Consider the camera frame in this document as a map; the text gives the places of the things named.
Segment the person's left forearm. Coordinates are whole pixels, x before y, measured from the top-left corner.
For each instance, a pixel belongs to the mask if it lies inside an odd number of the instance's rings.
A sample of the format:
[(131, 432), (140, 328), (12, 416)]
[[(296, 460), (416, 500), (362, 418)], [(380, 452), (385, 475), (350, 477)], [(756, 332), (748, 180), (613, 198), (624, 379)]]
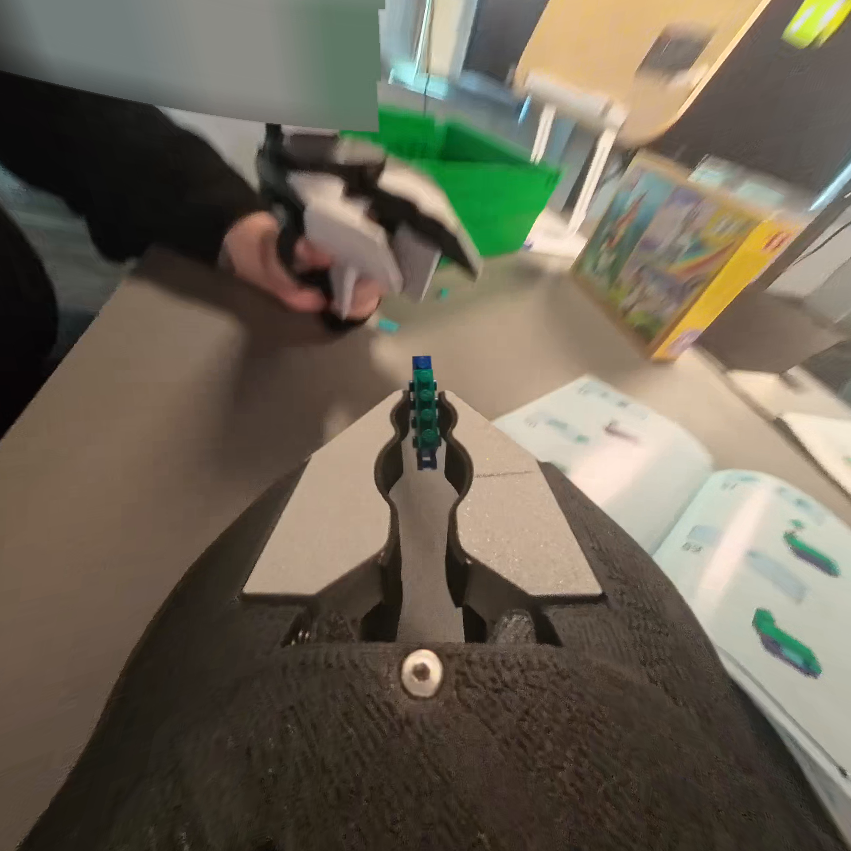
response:
[(266, 211), (197, 134), (153, 105), (1, 74), (2, 166), (57, 197), (109, 261), (153, 246), (214, 265), (229, 230)]

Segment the white paper leaflet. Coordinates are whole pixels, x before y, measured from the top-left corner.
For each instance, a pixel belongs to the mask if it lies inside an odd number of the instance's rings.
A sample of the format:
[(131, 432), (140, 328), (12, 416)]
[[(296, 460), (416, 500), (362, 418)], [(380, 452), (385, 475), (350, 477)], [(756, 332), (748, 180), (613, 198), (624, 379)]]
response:
[(546, 207), (524, 240), (524, 251), (546, 258), (574, 262), (587, 244), (585, 237), (570, 226), (568, 219)]

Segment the pale blue instruction booklet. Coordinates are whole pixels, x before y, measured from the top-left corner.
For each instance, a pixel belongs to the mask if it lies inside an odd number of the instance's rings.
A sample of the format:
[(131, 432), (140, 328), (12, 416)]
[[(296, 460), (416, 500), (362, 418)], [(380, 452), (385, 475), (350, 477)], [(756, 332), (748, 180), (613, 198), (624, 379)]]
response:
[(494, 425), (654, 559), (849, 842), (849, 526), (589, 375)]

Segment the light wooden table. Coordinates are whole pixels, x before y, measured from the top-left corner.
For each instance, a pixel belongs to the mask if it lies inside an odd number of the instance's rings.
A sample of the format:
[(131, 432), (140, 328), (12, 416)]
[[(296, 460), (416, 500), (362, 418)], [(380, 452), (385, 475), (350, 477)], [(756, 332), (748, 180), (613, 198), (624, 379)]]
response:
[[(642, 148), (695, 102), (769, 1), (548, 2), (516, 68), (522, 116), (541, 106), (530, 159), (539, 163), (557, 117), (594, 133), (590, 167), (568, 219), (580, 230), (616, 144)], [(670, 25), (714, 35), (693, 68), (670, 81), (636, 76), (655, 38)]]

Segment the green plastic bin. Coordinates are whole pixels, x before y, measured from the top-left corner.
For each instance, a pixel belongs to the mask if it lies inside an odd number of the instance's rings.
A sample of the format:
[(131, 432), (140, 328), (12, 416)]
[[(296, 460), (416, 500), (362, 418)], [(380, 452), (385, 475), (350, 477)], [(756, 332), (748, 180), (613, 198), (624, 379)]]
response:
[(376, 132), (342, 131), (383, 147), (443, 189), (484, 259), (525, 244), (562, 171), (528, 152), (456, 120), (380, 107)]

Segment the white paper sheet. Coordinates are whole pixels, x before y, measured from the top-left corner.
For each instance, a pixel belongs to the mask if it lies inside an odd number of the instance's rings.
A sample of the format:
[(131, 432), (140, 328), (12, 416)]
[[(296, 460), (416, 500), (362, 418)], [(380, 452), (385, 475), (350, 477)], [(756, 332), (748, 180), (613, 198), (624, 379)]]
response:
[(850, 495), (849, 402), (803, 367), (779, 374), (729, 370), (731, 389)]

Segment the small black panel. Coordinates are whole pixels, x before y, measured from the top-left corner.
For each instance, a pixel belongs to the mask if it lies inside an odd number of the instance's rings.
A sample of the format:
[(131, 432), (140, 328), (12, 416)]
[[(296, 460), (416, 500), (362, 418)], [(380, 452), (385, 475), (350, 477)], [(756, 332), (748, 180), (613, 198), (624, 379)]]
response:
[(687, 24), (665, 27), (636, 69), (636, 76), (666, 81), (690, 71), (704, 54), (714, 30)]

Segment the person's left hand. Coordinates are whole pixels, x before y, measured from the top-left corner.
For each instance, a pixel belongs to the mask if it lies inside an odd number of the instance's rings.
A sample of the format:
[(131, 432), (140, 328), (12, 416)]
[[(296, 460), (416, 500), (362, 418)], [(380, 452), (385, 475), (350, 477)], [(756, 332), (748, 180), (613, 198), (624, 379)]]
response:
[[(279, 229), (278, 220), (271, 212), (259, 211), (240, 218), (225, 235), (219, 264), (270, 295), (290, 312), (318, 314), (330, 310), (321, 291), (301, 284), (280, 261), (277, 253)], [(304, 274), (326, 270), (334, 263), (332, 257), (301, 238), (296, 243), (291, 268)], [(347, 318), (367, 320), (377, 312), (381, 301), (379, 284), (360, 279), (354, 286)]]

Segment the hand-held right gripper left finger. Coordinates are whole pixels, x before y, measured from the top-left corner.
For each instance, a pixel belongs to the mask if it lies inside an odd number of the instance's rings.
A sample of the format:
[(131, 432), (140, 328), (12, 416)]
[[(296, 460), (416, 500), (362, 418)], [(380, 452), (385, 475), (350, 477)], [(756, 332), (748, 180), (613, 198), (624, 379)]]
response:
[(242, 589), (251, 601), (362, 617), (402, 602), (398, 509), (410, 406), (390, 394), (314, 452)]

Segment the colourful toy set box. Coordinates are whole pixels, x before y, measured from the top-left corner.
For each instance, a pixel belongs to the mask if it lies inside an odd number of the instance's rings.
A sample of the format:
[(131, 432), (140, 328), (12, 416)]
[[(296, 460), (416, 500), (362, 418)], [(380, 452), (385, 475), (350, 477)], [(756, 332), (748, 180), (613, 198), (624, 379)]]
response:
[(812, 219), (807, 193), (708, 156), (636, 154), (572, 273), (644, 356), (670, 363)]

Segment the yellow green sign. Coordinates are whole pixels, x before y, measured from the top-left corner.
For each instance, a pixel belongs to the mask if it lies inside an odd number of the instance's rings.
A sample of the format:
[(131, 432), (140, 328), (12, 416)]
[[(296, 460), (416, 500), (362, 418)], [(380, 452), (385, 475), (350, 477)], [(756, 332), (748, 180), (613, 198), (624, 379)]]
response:
[(838, 32), (849, 15), (849, 1), (804, 1), (781, 39), (795, 49), (819, 48)]

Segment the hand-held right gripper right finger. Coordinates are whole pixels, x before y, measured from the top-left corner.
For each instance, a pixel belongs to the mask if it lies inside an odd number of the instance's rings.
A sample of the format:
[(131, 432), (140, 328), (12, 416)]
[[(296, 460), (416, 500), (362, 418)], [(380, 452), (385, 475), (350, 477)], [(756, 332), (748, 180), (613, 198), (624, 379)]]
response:
[(536, 457), (442, 391), (449, 510), (446, 578), (468, 609), (540, 609), (602, 590)]

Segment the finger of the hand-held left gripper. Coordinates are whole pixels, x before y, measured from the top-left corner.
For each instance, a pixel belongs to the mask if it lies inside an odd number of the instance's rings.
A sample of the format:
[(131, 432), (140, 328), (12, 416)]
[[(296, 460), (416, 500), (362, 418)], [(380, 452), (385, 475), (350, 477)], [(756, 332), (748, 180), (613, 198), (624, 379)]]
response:
[(387, 160), (378, 178), (375, 214), (401, 273), (401, 294), (410, 301), (425, 299), (443, 260), (471, 280), (479, 277), (482, 256), (431, 176), (399, 159)]
[(346, 192), (338, 176), (295, 172), (290, 187), (303, 203), (304, 234), (329, 256), (332, 307), (342, 319), (351, 318), (356, 284), (362, 279), (378, 285), (380, 294), (399, 293), (402, 273), (385, 229), (369, 214), (369, 201)]

